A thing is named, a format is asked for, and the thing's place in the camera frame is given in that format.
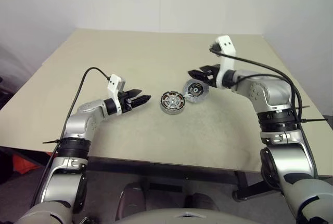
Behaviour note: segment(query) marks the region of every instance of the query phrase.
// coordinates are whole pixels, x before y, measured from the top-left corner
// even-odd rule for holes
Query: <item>white wall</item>
[[[76,27],[263,34],[332,115],[332,17],[333,0],[0,0],[0,75],[19,88]]]

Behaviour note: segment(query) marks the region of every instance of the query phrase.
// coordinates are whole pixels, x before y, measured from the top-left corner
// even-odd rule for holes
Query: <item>gray floor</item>
[[[0,221],[16,221],[29,208],[41,169],[12,178],[0,185]],[[249,183],[261,180],[259,174],[247,173]],[[142,180],[137,175],[88,172],[88,193],[83,211],[74,216],[75,223],[88,216],[97,216],[100,223],[114,222],[120,193],[130,182]],[[280,193],[261,196],[245,202],[235,202],[231,195],[235,186],[202,181],[150,178],[152,182],[181,185],[186,193],[203,193],[213,198],[220,211],[259,223],[295,223]]]

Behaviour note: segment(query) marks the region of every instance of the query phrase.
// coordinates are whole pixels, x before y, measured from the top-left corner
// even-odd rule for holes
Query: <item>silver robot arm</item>
[[[229,36],[218,37],[213,46],[227,55],[236,53]],[[291,107],[290,85],[269,76],[248,77],[258,73],[233,68],[234,60],[222,57],[220,64],[188,73],[212,87],[229,88],[252,102],[266,145],[260,152],[262,176],[283,193],[297,222],[333,221],[333,187],[316,179],[310,147]]]
[[[146,103],[150,96],[137,97],[138,89],[123,91],[125,81],[111,75],[107,100],[85,103],[66,122],[66,130],[40,194],[16,223],[72,223],[72,214],[82,210],[87,191],[88,152],[95,131],[109,115],[120,115]]]

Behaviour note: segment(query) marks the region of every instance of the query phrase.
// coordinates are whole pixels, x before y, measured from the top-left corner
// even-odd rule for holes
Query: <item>beige table top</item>
[[[252,104],[229,90],[210,88],[207,99],[187,103],[179,115],[160,110],[165,91],[182,91],[188,70],[219,63],[209,53],[214,34],[76,30],[0,111],[0,146],[51,151],[84,71],[99,67],[126,79],[126,89],[142,89],[151,100],[104,121],[91,156],[259,171],[264,145]],[[231,35],[237,55],[274,66],[288,75],[269,44],[258,35]],[[267,70],[236,61],[236,69]],[[304,118],[321,118],[298,86]],[[107,82],[92,71],[77,106],[106,99]],[[333,174],[333,131],[326,122],[303,124],[320,175]]]

